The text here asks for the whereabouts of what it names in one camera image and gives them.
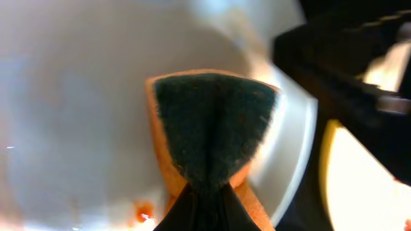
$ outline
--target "white plate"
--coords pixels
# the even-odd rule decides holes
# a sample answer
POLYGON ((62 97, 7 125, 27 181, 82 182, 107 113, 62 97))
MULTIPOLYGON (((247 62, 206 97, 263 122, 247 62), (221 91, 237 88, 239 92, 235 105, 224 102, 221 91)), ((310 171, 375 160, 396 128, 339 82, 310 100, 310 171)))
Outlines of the white plate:
MULTIPOLYGON (((261 10, 269 18, 270 1, 248 4, 252 14, 261 10)), ((273 26, 278 33, 299 23, 294 5, 278 5, 290 11, 289 22, 278 26, 269 18, 257 28, 266 36, 273 26)), ((1 230, 120 230, 133 216, 133 200, 151 201, 160 220, 168 195, 153 154, 143 80, 207 68, 263 79, 283 93, 250 176, 277 224, 308 160, 316 101, 264 59, 195 26, 180 6, 0 2, 1 230)))

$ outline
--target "white bowl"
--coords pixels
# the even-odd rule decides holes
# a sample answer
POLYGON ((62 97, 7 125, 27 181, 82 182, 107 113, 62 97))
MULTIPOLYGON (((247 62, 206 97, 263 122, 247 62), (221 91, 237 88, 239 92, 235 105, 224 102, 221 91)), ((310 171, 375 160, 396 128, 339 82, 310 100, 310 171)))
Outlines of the white bowl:
MULTIPOLYGON (((268 15, 264 6, 271 3, 263 3, 253 5, 254 15, 258 9, 268 15)), ((2 1, 0 15, 6 19, 0 21, 2 230, 12 224, 119 230, 133 214, 133 200, 151 201, 160 220, 168 195, 153 154, 143 80, 189 69, 223 69, 281 89, 250 175, 278 223, 301 181, 317 111, 316 101, 281 71, 196 26, 181 4, 18 0, 2 1)), ((298 17, 288 24, 297 23, 298 17)), ((268 35, 265 29, 276 25, 257 29, 268 35)))

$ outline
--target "orange sauce drop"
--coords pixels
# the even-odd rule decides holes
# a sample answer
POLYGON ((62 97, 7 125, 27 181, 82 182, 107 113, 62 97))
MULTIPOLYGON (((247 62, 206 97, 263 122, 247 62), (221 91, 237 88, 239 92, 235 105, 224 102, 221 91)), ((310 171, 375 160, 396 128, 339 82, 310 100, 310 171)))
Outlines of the orange sauce drop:
POLYGON ((134 202, 134 210, 136 213, 136 220, 138 222, 145 222, 147 219, 153 218, 154 206, 150 202, 134 202))

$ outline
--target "orange food crumb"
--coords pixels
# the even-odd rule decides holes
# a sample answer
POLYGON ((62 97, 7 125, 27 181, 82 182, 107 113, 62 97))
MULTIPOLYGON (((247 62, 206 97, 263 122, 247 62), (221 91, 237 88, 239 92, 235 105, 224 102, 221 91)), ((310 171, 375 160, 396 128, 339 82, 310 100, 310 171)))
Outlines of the orange food crumb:
POLYGON ((154 206, 150 202, 134 202, 134 210, 136 212, 136 220, 138 222, 145 222, 147 219, 153 218, 154 206))

